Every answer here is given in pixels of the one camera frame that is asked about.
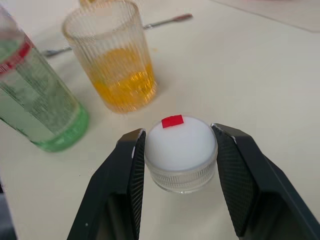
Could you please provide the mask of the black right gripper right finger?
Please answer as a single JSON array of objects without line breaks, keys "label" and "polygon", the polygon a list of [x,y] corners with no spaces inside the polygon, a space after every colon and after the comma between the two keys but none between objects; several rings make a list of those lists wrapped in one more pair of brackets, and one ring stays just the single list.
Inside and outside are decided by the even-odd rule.
[{"label": "black right gripper right finger", "polygon": [[320,224],[247,133],[213,123],[221,189],[240,240],[318,240]]}]

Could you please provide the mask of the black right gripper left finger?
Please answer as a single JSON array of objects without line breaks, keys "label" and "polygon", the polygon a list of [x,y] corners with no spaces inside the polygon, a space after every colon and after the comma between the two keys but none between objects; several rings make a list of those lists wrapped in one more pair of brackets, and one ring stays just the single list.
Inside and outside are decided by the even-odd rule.
[{"label": "black right gripper left finger", "polygon": [[145,177],[143,128],[124,134],[91,177],[69,240],[137,240]]}]

